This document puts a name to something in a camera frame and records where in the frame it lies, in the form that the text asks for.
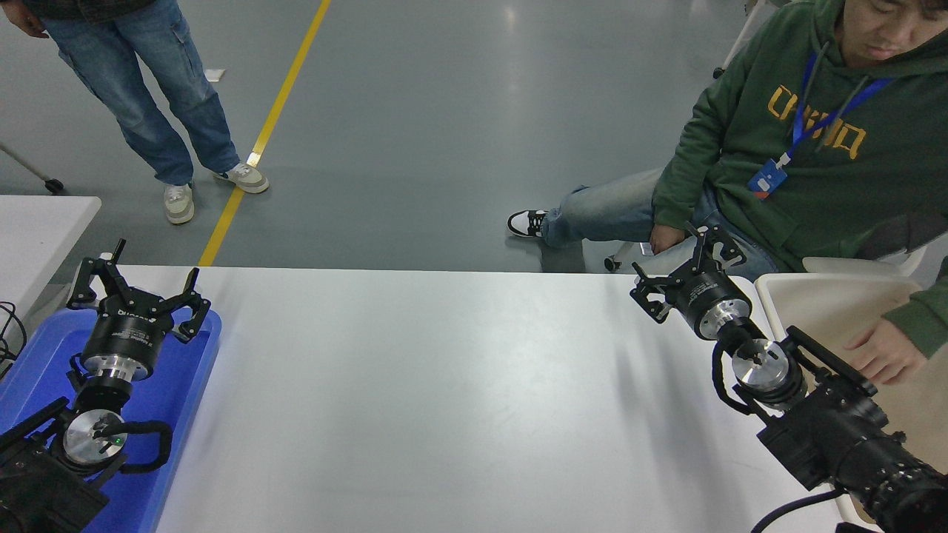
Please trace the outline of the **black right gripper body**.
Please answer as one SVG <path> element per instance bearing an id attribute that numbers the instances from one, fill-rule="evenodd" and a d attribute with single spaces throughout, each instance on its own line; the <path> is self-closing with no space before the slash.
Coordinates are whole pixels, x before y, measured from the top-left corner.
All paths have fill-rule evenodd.
<path id="1" fill-rule="evenodd" d="M 699 338 L 717 341 L 725 327 L 750 323 L 751 301 L 723 272 L 684 269 L 670 279 L 668 303 Z"/>

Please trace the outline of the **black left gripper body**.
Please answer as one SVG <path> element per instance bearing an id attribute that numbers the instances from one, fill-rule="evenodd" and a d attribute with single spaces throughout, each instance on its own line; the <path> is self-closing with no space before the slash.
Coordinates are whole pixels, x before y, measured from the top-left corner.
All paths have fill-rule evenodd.
<path id="1" fill-rule="evenodd" d="M 131 306 L 112 296 L 99 303 L 92 334 L 81 352 L 81 366 L 88 372 L 123 367 L 128 372 L 153 372 L 163 342 L 175 325 L 170 312 L 134 297 Z"/>

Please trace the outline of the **seated person's right hand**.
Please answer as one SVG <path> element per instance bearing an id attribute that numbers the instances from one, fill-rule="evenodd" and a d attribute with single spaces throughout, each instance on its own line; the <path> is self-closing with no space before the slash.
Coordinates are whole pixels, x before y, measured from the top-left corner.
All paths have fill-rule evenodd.
<path id="1" fill-rule="evenodd" d="M 685 232 L 680 227 L 654 225 L 651 229 L 649 244 L 651 252 L 657 256 L 667 252 L 685 240 Z"/>

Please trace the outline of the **seated person's left hand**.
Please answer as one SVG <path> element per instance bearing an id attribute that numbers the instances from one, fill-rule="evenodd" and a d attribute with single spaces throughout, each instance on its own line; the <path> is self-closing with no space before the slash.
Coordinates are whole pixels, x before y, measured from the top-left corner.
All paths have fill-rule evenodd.
<path id="1" fill-rule="evenodd" d="M 910 381 L 929 361 L 918 347 L 886 318 L 850 338 L 844 348 L 855 355 L 850 365 L 874 384 Z"/>

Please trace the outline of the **person's right hand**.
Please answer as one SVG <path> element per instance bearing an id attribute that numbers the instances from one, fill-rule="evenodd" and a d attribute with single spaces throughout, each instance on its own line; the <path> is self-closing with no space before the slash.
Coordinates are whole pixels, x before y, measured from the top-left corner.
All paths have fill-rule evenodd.
<path id="1" fill-rule="evenodd" d="M 4 16 L 29 37 L 37 39 L 50 39 L 50 34 L 37 15 L 24 3 L 24 1 L 1 1 L 1 7 Z"/>

